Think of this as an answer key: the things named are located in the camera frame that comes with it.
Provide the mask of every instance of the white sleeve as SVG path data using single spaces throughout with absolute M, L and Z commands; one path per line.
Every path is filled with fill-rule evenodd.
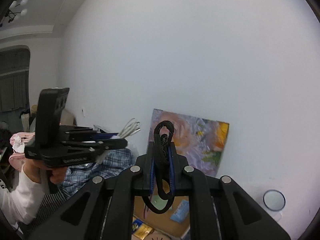
M 14 191 L 0 188 L 0 208 L 11 225 L 17 221 L 29 224 L 36 217 L 43 196 L 42 185 L 29 179 L 22 168 Z

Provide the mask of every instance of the canvas painting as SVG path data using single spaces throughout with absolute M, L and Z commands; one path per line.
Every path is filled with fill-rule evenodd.
M 174 125 L 172 140 L 177 153 L 185 156 L 189 165 L 201 170 L 205 175 L 215 177 L 226 144 L 229 124 L 154 109 L 149 141 L 153 141 L 156 125 L 165 120 Z

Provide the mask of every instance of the hand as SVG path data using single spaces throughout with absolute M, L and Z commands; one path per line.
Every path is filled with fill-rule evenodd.
M 40 169 L 52 171 L 50 181 L 54 184 L 63 182 L 67 171 L 67 167 L 48 168 L 41 160 L 26 159 L 25 164 L 23 165 L 24 173 L 29 179 L 36 183 L 41 183 Z

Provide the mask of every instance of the white globe bulb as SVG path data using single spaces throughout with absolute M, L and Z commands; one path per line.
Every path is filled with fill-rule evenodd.
M 12 10 L 17 5 L 17 1 L 13 1 L 9 7 L 9 10 Z
M 21 14 L 21 16 L 25 16 L 27 14 L 27 12 L 28 12 L 27 9 L 23 9 L 20 14 Z
M 28 3 L 28 0 L 21 0 L 20 5 L 24 6 Z

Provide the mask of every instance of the pink cloth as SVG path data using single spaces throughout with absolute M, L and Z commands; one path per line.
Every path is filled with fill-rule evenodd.
M 21 142 L 28 143 L 33 136 L 35 136 L 34 132 L 18 132 L 10 138 L 10 144 L 13 145 L 14 143 L 14 137 L 16 135 L 19 135 L 21 137 Z M 25 163 L 25 156 L 24 153 L 17 153 L 15 150 L 13 150 L 13 154 L 9 157 L 9 163 L 10 165 L 16 169 L 17 171 L 21 171 L 21 168 L 23 164 Z
M 13 145 L 14 138 L 15 138 L 16 135 L 19 135 L 21 137 L 21 142 L 28 143 L 33 138 L 33 136 L 35 136 L 35 134 L 36 133 L 34 133 L 34 132 L 18 132 L 18 133 L 15 133 L 10 138 L 10 144 Z

